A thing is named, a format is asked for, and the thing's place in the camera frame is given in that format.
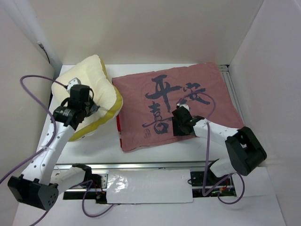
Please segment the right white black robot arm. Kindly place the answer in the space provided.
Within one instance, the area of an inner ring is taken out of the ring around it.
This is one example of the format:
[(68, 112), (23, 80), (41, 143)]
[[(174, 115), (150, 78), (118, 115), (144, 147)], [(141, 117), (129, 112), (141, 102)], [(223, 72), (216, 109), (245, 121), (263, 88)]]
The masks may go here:
[(267, 159), (266, 151), (249, 127), (230, 128), (201, 116), (192, 116), (186, 105), (177, 106), (172, 114), (174, 136), (205, 137), (208, 144), (213, 141), (226, 147), (228, 157), (208, 165), (205, 179), (211, 185), (228, 174), (247, 176)]

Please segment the cream yellow pillow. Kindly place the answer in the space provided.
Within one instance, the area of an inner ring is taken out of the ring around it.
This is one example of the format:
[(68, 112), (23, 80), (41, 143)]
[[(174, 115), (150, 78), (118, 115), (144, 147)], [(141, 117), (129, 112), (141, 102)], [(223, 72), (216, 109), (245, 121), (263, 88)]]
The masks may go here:
[(105, 64), (98, 55), (92, 55), (61, 74), (56, 81), (67, 85), (77, 78), (82, 85), (92, 89), (93, 101), (100, 108), (96, 113), (85, 118), (77, 127), (70, 142), (90, 136), (101, 126), (115, 118), (123, 105), (123, 98), (107, 75)]

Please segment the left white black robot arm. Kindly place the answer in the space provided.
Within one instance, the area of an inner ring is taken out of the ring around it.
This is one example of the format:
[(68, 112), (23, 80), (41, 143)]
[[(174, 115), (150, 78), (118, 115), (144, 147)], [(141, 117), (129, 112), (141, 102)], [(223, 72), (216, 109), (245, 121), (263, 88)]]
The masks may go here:
[(16, 200), (49, 211), (58, 196), (73, 186), (89, 187), (94, 175), (84, 164), (73, 164), (68, 170), (54, 176), (53, 170), (62, 150), (75, 133), (78, 125), (92, 115), (96, 105), (87, 85), (73, 85), (66, 98), (53, 113), (48, 135), (44, 138), (42, 152), (31, 159), (20, 176), (11, 176), (8, 187)]

